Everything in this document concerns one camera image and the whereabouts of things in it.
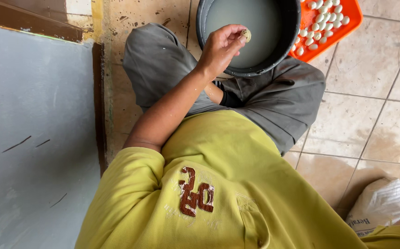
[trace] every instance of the tiled floor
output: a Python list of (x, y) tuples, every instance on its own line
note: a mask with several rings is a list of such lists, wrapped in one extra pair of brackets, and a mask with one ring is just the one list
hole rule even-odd
[[(110, 160), (141, 115), (121, 67), (135, 27), (163, 23), (197, 59), (199, 0), (112, 0)], [(327, 77), (317, 121), (285, 156), (341, 216), (363, 188), (384, 176), (400, 178), (400, 1), (359, 0), (361, 27), (310, 62)]]

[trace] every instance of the person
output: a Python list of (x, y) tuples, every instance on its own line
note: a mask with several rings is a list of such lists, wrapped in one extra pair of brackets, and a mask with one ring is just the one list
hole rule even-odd
[(322, 72), (286, 57), (213, 83), (244, 29), (212, 32), (198, 62), (162, 25), (131, 32), (123, 67), (144, 114), (101, 178), (76, 248), (400, 248), (400, 226), (358, 238), (281, 157), (315, 121)]

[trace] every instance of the orange tray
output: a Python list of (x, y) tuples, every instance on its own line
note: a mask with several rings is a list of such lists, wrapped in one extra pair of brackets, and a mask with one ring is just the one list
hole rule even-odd
[[(315, 22), (315, 17), (319, 14), (317, 9), (312, 10), (308, 7), (308, 3), (311, 1), (312, 0), (306, 0), (301, 3), (300, 29), (308, 27), (308, 30), (311, 31), (311, 26)], [(304, 62), (309, 62), (319, 54), (325, 52), (330, 46), (336, 44), (348, 34), (352, 33), (352, 31), (356, 30), (362, 24), (363, 14), (357, 0), (340, 0), (340, 4), (343, 5), (343, 9), (341, 10), (343, 16), (349, 16), (349, 23), (347, 25), (342, 25), (339, 28), (333, 28), (331, 31), (334, 32), (334, 35), (328, 37), (328, 41), (325, 44), (319, 44), (318, 41), (315, 41), (314, 43), (318, 44), (318, 49), (316, 50), (309, 50), (308, 46), (304, 44), (307, 38), (299, 36), (300, 42), (295, 44), (297, 48), (294, 52), (291, 51), (289, 53), (290, 56)], [(334, 8), (335, 7), (332, 6), (329, 11), (334, 12)], [(304, 53), (301, 56), (297, 56), (295, 53), (300, 47), (304, 48)]]

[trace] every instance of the leg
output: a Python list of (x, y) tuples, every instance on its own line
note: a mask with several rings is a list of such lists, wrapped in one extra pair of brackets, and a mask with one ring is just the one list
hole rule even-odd
[(286, 57), (265, 74), (222, 84), (246, 103), (236, 111), (262, 128), (284, 156), (315, 121), (326, 83), (320, 70)]
[[(159, 24), (132, 30), (125, 44), (123, 68), (143, 112), (170, 91), (197, 65), (175, 34)], [(203, 91), (187, 116), (222, 110)]]

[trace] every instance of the wet hand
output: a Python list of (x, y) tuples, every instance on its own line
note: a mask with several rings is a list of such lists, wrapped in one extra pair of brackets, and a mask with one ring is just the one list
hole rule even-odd
[(230, 24), (212, 32), (194, 70), (214, 80), (229, 66), (232, 58), (240, 54), (240, 48), (245, 46), (246, 37), (240, 35), (245, 29), (243, 25)]

